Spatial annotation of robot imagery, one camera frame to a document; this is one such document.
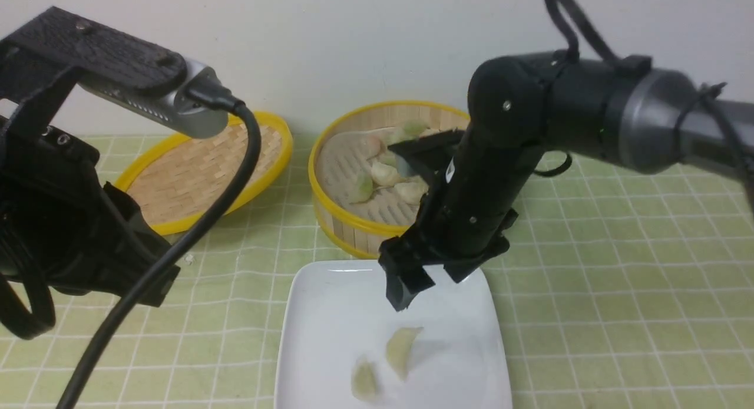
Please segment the dumpling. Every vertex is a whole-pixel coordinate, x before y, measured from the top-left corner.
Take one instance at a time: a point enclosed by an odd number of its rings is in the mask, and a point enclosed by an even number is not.
[[[379,161],[372,163],[372,170],[370,170],[372,180],[379,186],[393,186],[401,181],[401,175],[398,173],[398,169],[389,166]]]
[[[442,130],[439,129],[426,129],[424,132],[419,134],[419,138],[429,137],[430,135],[434,135],[435,133],[440,133]]]
[[[348,202],[351,204],[363,203],[371,199],[374,192],[372,176],[367,172],[361,172],[356,176],[356,181],[348,192]]]
[[[350,378],[350,393],[361,401],[374,401],[377,398],[377,381],[372,364],[366,359],[356,363]]]
[[[395,184],[395,191],[401,200],[409,205],[419,205],[422,201],[422,195],[429,191],[429,186],[423,180],[409,181],[407,183]]]
[[[412,140],[413,137],[410,135],[406,135],[406,132],[404,132],[404,128],[402,127],[396,127],[393,129],[393,132],[390,135],[387,135],[385,137],[385,147],[392,146],[393,144],[403,143],[403,141]]]
[[[388,166],[398,167],[398,160],[395,158],[395,153],[392,151],[385,151],[377,157],[377,161]]]
[[[427,129],[429,129],[429,125],[419,119],[407,121],[403,127],[404,133],[411,138],[418,138]]]
[[[377,135],[367,135],[361,139],[361,154],[367,159],[376,157],[382,151],[382,140]]]
[[[390,338],[385,349],[385,358],[388,359],[388,364],[403,381],[409,376],[411,347],[414,345],[416,336],[422,330],[421,326],[418,328],[399,328]]]

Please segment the bamboo steamer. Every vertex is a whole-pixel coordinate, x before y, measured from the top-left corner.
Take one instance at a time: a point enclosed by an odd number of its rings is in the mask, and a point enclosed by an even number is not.
[[[293,137],[285,121],[255,111],[262,138],[259,161],[246,188],[226,214],[270,186],[290,161]],[[189,229],[218,199],[235,175],[247,148],[246,126],[229,117],[228,127],[207,140],[173,134],[138,157],[115,181],[141,207],[146,223],[160,235]]]
[[[347,253],[375,259],[383,240],[403,234],[414,222],[417,206],[403,202],[393,189],[378,189],[366,203],[347,196],[356,175],[369,171],[360,144],[367,134],[380,136],[407,121],[422,120],[439,130],[465,129],[468,114],[423,101],[391,101],[367,105],[345,114],[318,138],[309,156],[313,208],[323,232]]]

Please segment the green tablecloth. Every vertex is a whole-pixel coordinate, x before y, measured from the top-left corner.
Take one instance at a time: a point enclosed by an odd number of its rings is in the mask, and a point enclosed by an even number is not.
[[[194,248],[161,309],[127,318],[81,406],[272,408],[293,275],[349,257],[313,215],[313,138],[296,136],[281,178]],[[115,180],[158,138],[87,140]],[[511,251],[483,267],[516,409],[752,406],[754,228],[738,184],[577,159],[516,207]],[[55,301],[54,333],[0,331],[0,409],[54,406],[114,298]]]

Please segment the square plate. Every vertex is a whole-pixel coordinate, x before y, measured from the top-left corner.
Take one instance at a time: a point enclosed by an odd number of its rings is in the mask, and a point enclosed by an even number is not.
[[[294,278],[286,309],[275,385],[277,409],[385,407],[511,409],[511,383],[490,287],[477,269],[453,283],[441,266],[409,309],[385,298],[385,273],[374,260],[315,262]],[[402,382],[385,361],[385,345],[402,326],[422,326]],[[350,378],[371,361],[377,402],[359,401]]]

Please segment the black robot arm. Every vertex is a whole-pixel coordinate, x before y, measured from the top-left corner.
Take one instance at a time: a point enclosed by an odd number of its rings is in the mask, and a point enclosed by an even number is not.
[[[574,0],[545,3],[567,50],[483,63],[469,84],[465,132],[390,146],[430,183],[415,223],[380,247],[396,310],[434,285],[424,266],[442,264],[460,282],[507,251],[504,232],[526,180],[562,173],[571,152],[648,174],[694,165],[742,180],[752,200],[754,105],[715,101],[721,86],[698,90],[678,71],[653,68],[650,57],[619,59]],[[602,60],[579,57],[558,6]],[[565,164],[536,171],[551,150],[565,151]]]

